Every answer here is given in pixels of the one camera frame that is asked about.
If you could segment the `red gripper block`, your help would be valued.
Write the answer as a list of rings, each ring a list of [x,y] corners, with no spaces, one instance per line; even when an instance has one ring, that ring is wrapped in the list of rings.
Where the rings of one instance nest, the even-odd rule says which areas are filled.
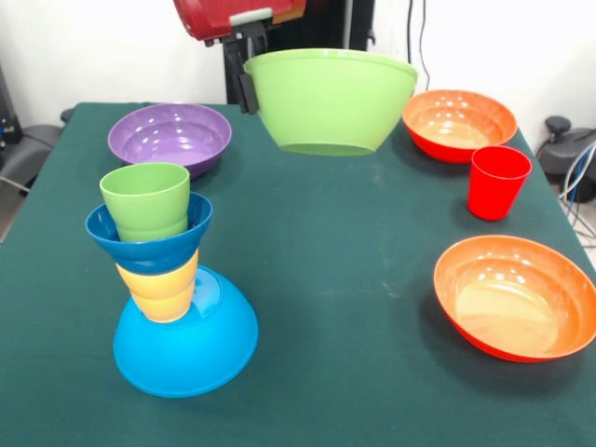
[[[173,3],[187,33],[205,43],[236,36],[253,24],[266,27],[299,19],[306,7],[305,0],[174,0]],[[267,52],[266,32],[254,32],[249,40],[250,57]],[[251,75],[244,68],[241,44],[242,40],[225,39],[223,53],[241,112],[255,115],[259,105]]]

